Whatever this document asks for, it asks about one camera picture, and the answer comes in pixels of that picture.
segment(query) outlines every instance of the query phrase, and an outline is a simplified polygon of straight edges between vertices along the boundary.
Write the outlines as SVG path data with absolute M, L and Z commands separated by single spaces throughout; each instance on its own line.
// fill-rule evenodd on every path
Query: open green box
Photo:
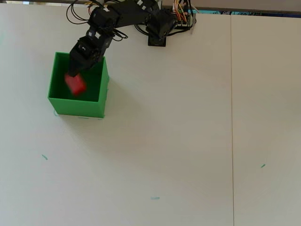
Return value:
M 87 90 L 73 96 L 64 81 L 68 70 L 69 53 L 55 53 L 48 99 L 58 114 L 104 117 L 109 75 L 105 58 L 93 68 L 82 71 Z

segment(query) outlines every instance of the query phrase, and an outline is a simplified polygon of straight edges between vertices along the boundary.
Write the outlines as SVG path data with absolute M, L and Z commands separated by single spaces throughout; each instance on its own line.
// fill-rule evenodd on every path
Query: white surface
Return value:
M 300 225 L 301 20 L 231 29 L 235 226 Z
M 166 48 L 122 29 L 97 121 L 47 100 L 55 51 L 88 29 L 65 10 L 0 5 L 0 225 L 233 225 L 230 17 L 200 15 Z

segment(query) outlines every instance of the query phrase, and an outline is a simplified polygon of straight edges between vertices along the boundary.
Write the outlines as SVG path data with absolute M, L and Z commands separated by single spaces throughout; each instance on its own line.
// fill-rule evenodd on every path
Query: red block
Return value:
M 66 73 L 65 82 L 74 96 L 81 94 L 87 89 L 86 83 L 82 79 L 80 73 L 78 73 L 75 77 L 71 77 L 68 73 Z

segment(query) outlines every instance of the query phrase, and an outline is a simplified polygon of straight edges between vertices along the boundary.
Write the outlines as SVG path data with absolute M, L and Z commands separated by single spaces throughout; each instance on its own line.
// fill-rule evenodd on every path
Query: black robotic arm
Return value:
M 145 23 L 149 37 L 158 45 L 176 26 L 176 17 L 167 9 L 159 9 L 155 0 L 125 0 L 116 4 L 96 7 L 88 20 L 90 25 L 70 52 L 68 74 L 76 76 L 81 70 L 102 61 L 106 49 L 115 37 L 127 36 L 119 27 Z

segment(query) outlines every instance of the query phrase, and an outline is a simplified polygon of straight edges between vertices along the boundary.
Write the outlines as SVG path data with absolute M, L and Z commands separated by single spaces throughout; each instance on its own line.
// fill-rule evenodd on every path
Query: small green scratch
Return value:
M 45 155 L 42 155 L 46 160 L 48 160 L 48 158 Z

